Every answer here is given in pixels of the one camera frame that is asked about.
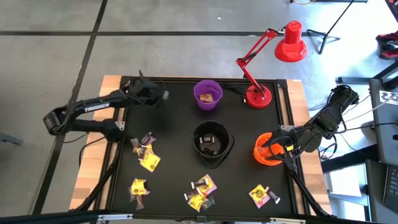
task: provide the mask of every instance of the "wire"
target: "wire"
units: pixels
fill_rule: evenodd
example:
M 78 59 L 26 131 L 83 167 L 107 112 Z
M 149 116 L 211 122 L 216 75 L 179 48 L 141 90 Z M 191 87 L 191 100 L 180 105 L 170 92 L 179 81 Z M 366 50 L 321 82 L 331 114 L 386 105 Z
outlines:
M 396 125 L 398 125 L 398 122 L 388 122 L 388 123 L 380 123 L 380 124 L 370 124 L 370 125 L 366 125 L 366 126 L 362 126 L 362 127 L 350 128 L 350 129 L 347 129 L 346 131 L 351 131 L 351 130 L 361 129 L 361 128 L 377 127 L 377 126 L 388 125 L 388 124 L 396 124 Z
M 75 141 L 81 139 L 82 137 L 86 136 L 87 134 L 88 134 L 88 132 L 86 132 L 85 134 L 82 134 L 80 137 L 78 137 L 78 138 L 76 138 L 76 139 L 74 139 L 74 140 L 71 140 L 71 141 L 64 141 L 63 143 L 64 143 L 64 144 L 68 144 L 68 143 L 75 142 Z
M 344 138 L 344 136 L 342 135 L 342 134 L 339 134 L 343 139 L 344 139 L 344 142 L 346 142 L 347 143 L 347 146 L 348 147 L 350 147 L 352 150 L 354 150 L 354 151 L 358 151 L 357 149 L 354 149 L 349 143 L 348 143 L 348 141 L 346 140 L 346 138 Z
M 347 131 L 347 125 L 346 125 L 346 121 L 344 121 L 344 119 L 343 119 L 343 105 L 340 106 L 339 112 L 340 112 L 341 122 L 343 123 L 343 126 L 344 126 L 344 130 L 340 131 L 340 133 L 345 133 Z
M 335 140 L 334 143 L 332 143 L 332 144 L 330 144 L 328 147 L 326 147 L 326 148 L 324 148 L 324 149 L 318 151 L 318 155 L 319 155 L 319 158 L 320 158 L 320 159 L 328 160 L 328 159 L 332 158 L 332 157 L 335 155 L 335 153 L 336 153 L 336 151 L 337 151 L 337 139 L 336 139 L 336 136 L 333 136 L 333 140 Z M 331 153 L 331 156 L 329 156 L 329 157 L 324 157 L 326 151 L 327 151 L 330 147 L 332 147 L 332 146 L 334 146 L 335 148 L 333 149 L 333 152 Z
M 85 147 L 87 147 L 87 146 L 89 146 L 89 145 L 91 145 L 91 144 L 94 144 L 94 143 L 96 143 L 96 142 L 99 142 L 100 140 L 102 140 L 102 139 L 104 139 L 104 138 L 105 138 L 105 137 L 102 137 L 102 138 L 99 138 L 99 139 L 94 140 L 94 141 L 92 141 L 92 142 L 89 142 L 89 143 L 85 144 L 85 145 L 80 149 L 80 152 L 79 152 L 79 167 L 80 167 L 80 164 L 81 164 L 81 157 L 82 157 L 82 155 L 83 155 L 83 151 L 85 150 Z
M 315 1 L 317 1 L 317 0 L 311 0 L 311 1 L 309 1 L 309 2 L 298 2 L 298 1 L 296 1 L 296 0 L 293 0 L 294 3 L 299 4 L 299 5 L 306 5 L 306 4 L 313 3 L 313 2 L 315 2 Z
M 354 119 L 356 119 L 356 118 L 359 118 L 359 117 L 361 117 L 361 116 L 364 116 L 365 114 L 367 114 L 367 113 L 369 113 L 369 112 L 372 112 L 372 111 L 374 111 L 374 110 L 380 108 L 381 106 L 383 106 L 383 105 L 385 105 L 386 103 L 388 103 L 388 101 L 390 101 L 393 97 L 395 97 L 395 95 L 391 96 L 390 98 L 388 98 L 385 102 L 381 103 L 380 105 L 375 106 L 373 109 L 371 109 L 371 110 L 369 110 L 369 111 L 367 111 L 367 112 L 365 112 L 365 113 L 363 113 L 363 114 L 361 114 L 361 115 L 359 115 L 359 116 L 356 116 L 355 118 L 351 118 L 351 119 L 349 119 L 348 121 L 352 121 L 352 120 L 354 120 Z
M 346 115 L 348 112 L 350 112 L 351 110 L 353 110 L 356 106 L 358 106 L 360 103 L 364 102 L 366 99 L 368 99 L 370 97 L 370 95 L 368 95 L 367 97 L 365 97 L 365 99 L 361 100 L 360 102 L 358 102 L 353 108 L 349 109 L 348 111 L 346 111 L 345 113 L 343 113 L 343 115 Z

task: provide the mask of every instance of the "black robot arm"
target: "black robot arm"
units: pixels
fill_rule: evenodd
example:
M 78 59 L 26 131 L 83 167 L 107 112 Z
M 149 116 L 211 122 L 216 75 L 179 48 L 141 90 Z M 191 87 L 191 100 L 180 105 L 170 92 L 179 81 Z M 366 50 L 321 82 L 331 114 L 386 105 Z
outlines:
M 106 96 L 81 100 L 55 108 L 43 118 L 51 135 L 66 134 L 69 131 L 100 132 L 110 142 L 123 138 L 122 126 L 113 119 L 103 121 L 77 119 L 83 113 L 105 108 L 125 108 L 131 105 L 155 106 L 168 98 L 168 91 L 145 78 L 139 71 L 139 78 L 131 78 L 118 90 Z
M 347 85 L 340 85 L 331 90 L 326 105 L 303 126 L 278 129 L 272 132 L 271 138 L 263 146 L 280 144 L 283 154 L 274 154 L 267 159 L 281 160 L 289 168 L 290 176 L 294 179 L 306 201 L 315 214 L 323 217 L 335 217 L 327 214 L 314 199 L 310 191 L 297 174 L 295 159 L 303 153 L 313 152 L 321 143 L 322 137 L 331 139 L 343 121 L 345 109 L 351 104 L 358 103 L 358 94 Z

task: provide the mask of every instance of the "snack package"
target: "snack package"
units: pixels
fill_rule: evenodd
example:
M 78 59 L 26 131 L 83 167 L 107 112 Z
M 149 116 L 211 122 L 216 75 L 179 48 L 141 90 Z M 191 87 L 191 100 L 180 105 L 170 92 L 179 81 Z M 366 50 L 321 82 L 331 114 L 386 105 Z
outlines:
M 154 141 L 156 141 L 156 138 L 153 137 L 153 136 L 149 136 L 149 139 L 146 142 L 142 143 L 142 144 L 147 146 L 147 145 L 152 144 Z
M 210 176 L 208 174 L 206 176 L 202 177 L 201 180 L 202 179 L 207 180 L 208 184 L 198 186 L 201 194 L 203 194 L 204 196 L 207 196 L 217 189 L 217 186 L 214 184 L 213 180 L 210 178 Z
M 144 158 L 139 162 L 145 169 L 153 172 L 160 162 L 160 157 L 156 156 L 153 152 L 145 151 Z
M 184 194 L 185 200 L 190 200 L 196 194 L 200 194 L 199 188 L 195 188 Z
M 213 96 L 211 94 L 201 94 L 199 96 L 200 101 L 204 103 L 212 103 L 213 102 Z
M 152 145 L 151 144 L 146 145 L 146 151 L 149 151 L 149 152 L 154 154 L 154 150 L 152 149 Z
M 144 202 L 142 201 L 142 195 L 137 195 L 136 196 L 137 199 L 137 207 L 136 210 L 140 210 L 144 208 Z
M 152 132 L 149 132 L 142 138 L 141 144 L 146 146 L 152 144 L 154 141 L 156 141 L 156 138 L 152 136 Z
M 195 187 L 199 187 L 202 185 L 208 185 L 209 184 L 209 180 L 208 179 L 200 179 L 196 182 L 191 182 L 191 187 L 192 189 L 195 189 Z
M 206 211 L 208 208 L 210 208 L 212 205 L 214 205 L 214 199 L 213 196 L 210 196 L 203 204 L 201 205 L 201 208 Z
M 257 208 L 261 208 L 270 199 L 269 195 L 267 195 L 266 190 L 262 187 L 261 184 L 257 185 L 255 189 L 250 191 L 249 195 L 253 199 Z
M 130 139 L 130 141 L 132 144 L 132 152 L 137 152 L 137 150 L 140 148 L 138 138 Z
M 195 194 L 189 201 L 188 204 L 196 211 L 200 212 L 200 207 L 207 201 L 204 195 Z
M 147 180 L 135 178 L 131 184 L 131 194 L 132 195 L 147 195 L 149 192 L 145 189 L 144 183 Z
M 134 179 L 131 186 L 129 187 L 130 202 L 137 199 L 138 195 L 149 195 L 150 192 L 145 188 L 145 182 L 146 180 L 144 179 Z
M 141 161 L 144 159 L 144 154 L 147 150 L 146 146 L 141 146 L 138 150 L 137 150 L 137 155 L 138 155 L 138 160 Z

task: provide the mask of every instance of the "metal frame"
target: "metal frame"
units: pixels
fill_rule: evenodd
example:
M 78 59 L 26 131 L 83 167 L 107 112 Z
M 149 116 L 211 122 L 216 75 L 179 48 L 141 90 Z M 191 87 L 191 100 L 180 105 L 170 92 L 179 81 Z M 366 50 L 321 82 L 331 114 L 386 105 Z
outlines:
M 123 83 L 127 78 L 129 77 L 122 77 L 121 79 L 121 83 Z M 154 77 L 153 81 L 156 82 L 159 80 L 162 80 L 163 82 L 199 82 L 201 80 L 203 80 L 202 78 L 170 78 L 170 77 Z M 247 79 L 238 79 L 238 78 L 213 78 L 212 80 L 217 81 L 222 81 L 222 82 L 231 82 L 231 83 L 247 83 L 250 84 L 250 82 Z M 278 87 L 279 87 L 279 82 L 280 80 L 258 80 L 259 83 L 271 83 L 274 85 L 274 90 L 275 90 L 275 98 L 276 99 L 276 103 L 277 103 L 277 110 L 278 110 L 278 115 L 279 115 L 279 124 L 282 125 L 284 123 L 283 120 L 283 116 L 282 116 L 282 108 L 281 108 L 281 104 L 280 104 L 280 95 L 279 95 L 279 91 L 278 91 Z M 286 109 L 287 109 L 287 114 L 288 114 L 288 118 L 289 118 L 289 124 L 293 124 L 293 115 L 292 115 L 292 109 L 290 107 L 290 99 L 289 99 L 289 92 L 287 91 L 287 87 L 281 86 L 283 91 L 284 91 L 284 96 L 285 96 L 285 103 L 286 103 Z M 127 125 L 127 114 L 128 114 L 128 108 L 124 109 L 124 113 L 123 113 L 123 120 L 126 120 L 126 125 Z M 121 150 L 121 148 L 123 147 L 123 144 L 118 144 L 118 149 Z M 119 160 L 118 162 L 118 166 L 116 168 L 116 173 L 114 175 L 111 176 L 111 184 L 109 186 L 109 190 L 108 190 L 108 198 L 106 200 L 106 208 L 109 211 L 112 211 L 112 204 L 113 204 L 113 197 L 115 194 L 115 186 L 116 186 L 116 179 L 118 178 L 118 172 L 119 172 L 119 165 L 120 165 L 121 160 Z M 299 173 L 303 173 L 302 172 L 302 164 L 300 161 L 300 158 L 298 158 L 298 164 L 297 164 L 297 170 Z M 290 189 L 290 194 L 292 197 L 292 202 L 293 202 L 293 210 L 295 212 L 295 214 L 298 214 L 298 210 L 297 210 L 297 200 L 296 200 L 296 194 L 295 194 L 295 187 L 294 187 L 294 182 L 292 180 L 292 178 L 289 178 L 289 189 Z M 310 215 L 310 209 L 309 209 L 309 205 L 306 202 L 306 200 L 303 197 L 303 204 L 304 204 L 304 210 L 305 210 L 305 214 L 306 215 Z M 143 215 L 134 215 L 137 218 L 149 218 Z M 165 218 L 165 217 L 157 217 L 157 216 L 151 216 L 150 218 Z M 181 220 L 187 219 L 187 217 L 178 217 L 181 218 Z
M 360 77 L 338 77 L 337 82 L 338 83 L 344 83 L 344 84 L 369 84 L 370 79 L 381 79 L 383 83 L 388 82 L 391 80 L 388 78 L 390 75 L 394 74 L 395 72 L 398 72 L 398 59 L 395 60 L 394 63 L 392 63 L 390 66 L 385 68 L 383 71 L 379 72 L 377 75 L 375 75 L 372 78 L 360 78 Z

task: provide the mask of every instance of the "lamp base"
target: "lamp base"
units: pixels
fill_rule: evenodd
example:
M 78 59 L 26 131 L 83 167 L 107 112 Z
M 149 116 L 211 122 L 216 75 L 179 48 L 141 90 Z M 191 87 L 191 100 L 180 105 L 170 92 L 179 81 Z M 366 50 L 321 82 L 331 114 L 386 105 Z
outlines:
M 251 85 L 248 90 L 246 90 L 246 101 L 250 106 L 263 109 L 269 105 L 272 100 L 271 91 L 263 85 L 261 85 L 263 92 L 259 93 L 254 85 Z

